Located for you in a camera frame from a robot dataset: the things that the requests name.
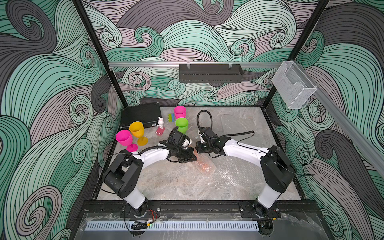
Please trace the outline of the orange glass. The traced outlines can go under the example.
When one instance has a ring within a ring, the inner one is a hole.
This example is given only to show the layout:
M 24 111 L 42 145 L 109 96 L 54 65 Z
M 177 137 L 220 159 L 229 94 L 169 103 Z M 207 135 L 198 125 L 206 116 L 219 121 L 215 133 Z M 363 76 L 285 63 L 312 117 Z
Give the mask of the orange glass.
M 213 161 L 204 154 L 196 154 L 197 160 L 193 162 L 195 168 L 205 176 L 211 176 L 216 171 Z

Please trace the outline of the bubble wrap sheet of green glass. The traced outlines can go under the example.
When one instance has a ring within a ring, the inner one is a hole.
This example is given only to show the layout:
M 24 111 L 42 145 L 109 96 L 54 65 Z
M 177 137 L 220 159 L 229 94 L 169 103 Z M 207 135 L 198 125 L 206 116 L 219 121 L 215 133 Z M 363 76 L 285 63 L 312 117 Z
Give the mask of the bubble wrap sheet of green glass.
M 265 185 L 262 169 L 255 164 L 233 157 L 213 159 L 216 170 L 212 177 L 219 189 L 243 189 L 260 192 Z

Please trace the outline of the pink wine glass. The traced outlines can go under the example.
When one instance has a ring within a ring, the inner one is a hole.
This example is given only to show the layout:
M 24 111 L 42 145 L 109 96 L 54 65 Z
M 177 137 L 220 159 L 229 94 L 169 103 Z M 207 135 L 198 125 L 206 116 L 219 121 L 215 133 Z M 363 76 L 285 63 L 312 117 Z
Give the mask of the pink wine glass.
M 174 115 L 176 119 L 185 118 L 187 110 L 184 106 L 177 106 L 174 108 Z

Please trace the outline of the yellow wine glass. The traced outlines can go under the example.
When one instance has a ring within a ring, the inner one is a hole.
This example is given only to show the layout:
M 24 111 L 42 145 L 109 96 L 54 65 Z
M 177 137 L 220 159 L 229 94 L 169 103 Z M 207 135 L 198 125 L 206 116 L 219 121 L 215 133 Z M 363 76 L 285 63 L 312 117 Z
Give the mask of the yellow wine glass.
M 148 138 L 145 135 L 145 128 L 142 122 L 136 121 L 130 124 L 129 131 L 138 139 L 137 144 L 139 146 L 145 146 L 148 143 Z

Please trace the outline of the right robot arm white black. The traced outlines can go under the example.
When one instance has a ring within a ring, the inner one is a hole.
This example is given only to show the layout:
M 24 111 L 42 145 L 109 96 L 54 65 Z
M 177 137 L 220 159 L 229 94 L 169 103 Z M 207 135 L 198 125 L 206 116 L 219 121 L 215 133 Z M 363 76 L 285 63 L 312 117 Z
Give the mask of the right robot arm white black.
M 196 150 L 199 154 L 215 153 L 219 157 L 235 157 L 261 168 L 266 184 L 253 203 L 255 214 L 260 218 L 278 216 L 275 203 L 296 176 L 292 161 L 278 146 L 261 148 L 224 137 L 217 141 L 197 142 Z

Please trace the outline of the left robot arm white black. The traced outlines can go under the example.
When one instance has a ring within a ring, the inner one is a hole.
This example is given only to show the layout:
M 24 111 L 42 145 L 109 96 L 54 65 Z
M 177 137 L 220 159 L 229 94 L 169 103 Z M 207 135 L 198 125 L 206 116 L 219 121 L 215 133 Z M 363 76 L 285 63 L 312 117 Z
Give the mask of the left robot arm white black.
M 115 160 L 103 175 L 103 182 L 119 198 L 124 200 L 137 217 L 146 214 L 148 199 L 137 189 L 142 170 L 159 161 L 170 161 L 177 158 L 175 163 L 190 163 L 197 160 L 194 148 L 174 145 L 168 141 L 161 141 L 157 145 L 145 148 L 139 152 L 120 151 Z

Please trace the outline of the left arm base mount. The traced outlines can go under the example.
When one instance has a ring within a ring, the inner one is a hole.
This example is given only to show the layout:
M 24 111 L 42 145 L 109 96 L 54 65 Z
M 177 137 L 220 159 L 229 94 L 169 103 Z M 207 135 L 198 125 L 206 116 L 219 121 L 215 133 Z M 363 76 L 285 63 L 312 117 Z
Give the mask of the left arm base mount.
M 144 203 L 135 209 L 130 204 L 126 203 L 123 208 L 122 217 L 126 219 L 153 218 L 157 219 L 161 212 L 161 202 L 145 200 Z

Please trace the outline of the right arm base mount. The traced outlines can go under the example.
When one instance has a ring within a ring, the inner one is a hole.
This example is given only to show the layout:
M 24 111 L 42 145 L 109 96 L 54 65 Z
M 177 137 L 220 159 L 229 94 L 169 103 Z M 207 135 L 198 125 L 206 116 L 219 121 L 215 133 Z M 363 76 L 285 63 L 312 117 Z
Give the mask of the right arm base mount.
M 255 201 L 240 201 L 239 208 L 242 218 L 255 219 L 278 219 L 281 213 L 277 210 L 277 204 L 274 202 L 270 208 L 265 208 L 257 200 Z

